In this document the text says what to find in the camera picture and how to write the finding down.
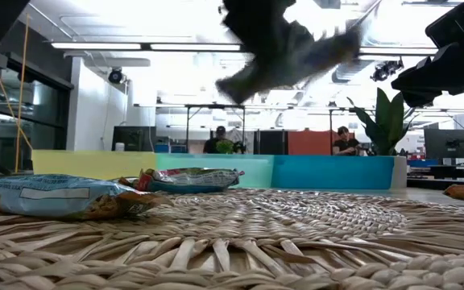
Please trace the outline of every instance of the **desk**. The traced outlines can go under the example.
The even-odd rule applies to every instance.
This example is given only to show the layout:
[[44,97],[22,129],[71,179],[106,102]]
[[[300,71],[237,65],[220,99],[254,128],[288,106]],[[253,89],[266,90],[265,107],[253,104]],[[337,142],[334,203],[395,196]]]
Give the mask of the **desk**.
[[464,178],[464,166],[455,165],[430,165],[430,174],[434,179]]

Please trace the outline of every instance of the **glass wall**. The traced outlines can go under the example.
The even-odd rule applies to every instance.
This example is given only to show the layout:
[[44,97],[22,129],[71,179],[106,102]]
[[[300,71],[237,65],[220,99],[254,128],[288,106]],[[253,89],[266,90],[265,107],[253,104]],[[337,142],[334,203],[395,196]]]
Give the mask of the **glass wall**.
[[[15,169],[17,117],[21,89],[18,69],[2,69],[0,76],[0,164]],[[21,127],[33,149],[65,149],[69,91],[45,85],[39,79],[25,77],[21,101]],[[31,149],[23,136],[19,142],[19,170],[32,170]]]

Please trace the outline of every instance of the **green leaves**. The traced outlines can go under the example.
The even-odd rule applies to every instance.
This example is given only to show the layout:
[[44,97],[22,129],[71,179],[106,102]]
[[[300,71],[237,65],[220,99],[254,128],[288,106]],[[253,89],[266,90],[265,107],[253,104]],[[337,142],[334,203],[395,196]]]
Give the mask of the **green leaves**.
[[375,107],[375,121],[362,108],[354,105],[354,112],[359,120],[365,124],[365,132],[375,145],[378,155],[394,155],[395,145],[408,132],[409,124],[404,128],[404,118],[412,115],[414,109],[408,110],[404,115],[404,97],[398,93],[391,101],[384,91],[377,88],[377,106]]

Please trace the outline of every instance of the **woven rattan mat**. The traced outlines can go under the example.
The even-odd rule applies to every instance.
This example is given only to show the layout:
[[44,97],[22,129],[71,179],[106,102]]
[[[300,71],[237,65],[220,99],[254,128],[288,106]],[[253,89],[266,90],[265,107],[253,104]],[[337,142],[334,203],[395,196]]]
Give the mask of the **woven rattan mat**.
[[0,289],[464,289],[464,207],[277,190],[147,217],[0,214]]

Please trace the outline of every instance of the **white ceiling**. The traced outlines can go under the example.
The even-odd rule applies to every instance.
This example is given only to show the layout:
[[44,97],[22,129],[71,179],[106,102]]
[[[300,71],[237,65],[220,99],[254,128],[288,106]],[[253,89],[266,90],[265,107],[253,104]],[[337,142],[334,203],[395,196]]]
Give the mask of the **white ceiling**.
[[[342,2],[350,5],[342,5],[341,10],[322,10],[313,0],[297,0],[285,16],[289,20],[298,20],[318,35],[321,31],[344,27],[347,19],[361,15],[371,0]],[[218,13],[221,3],[221,0],[31,0],[24,14],[30,15],[34,30],[58,42],[232,43],[236,40],[221,25],[222,15]],[[424,29],[449,9],[451,6],[404,6],[401,0],[383,0],[371,23],[365,45],[431,47]],[[24,15],[20,18],[23,22],[25,19]],[[145,68],[148,70],[145,75],[155,77],[161,94],[191,95],[199,94],[202,87],[207,88],[206,92],[213,91],[215,80],[239,70],[248,56],[232,53],[103,52],[94,53],[91,57],[103,59],[103,63],[108,59],[149,59],[151,67]],[[404,64],[410,67],[419,59],[407,57]],[[390,81],[374,83],[369,79],[374,65],[365,65],[362,70],[347,73],[350,80],[347,83],[333,83],[332,72],[323,76],[305,92],[302,104],[326,106],[329,101],[336,101],[339,106],[348,106],[346,97],[351,97],[356,105],[373,106],[377,86],[394,95],[396,92],[391,90]],[[134,68],[133,74],[141,77],[138,68]],[[272,96],[270,103],[292,98],[282,97],[280,93]],[[444,97],[438,99],[437,105],[464,108],[464,103],[456,101],[458,98]]]

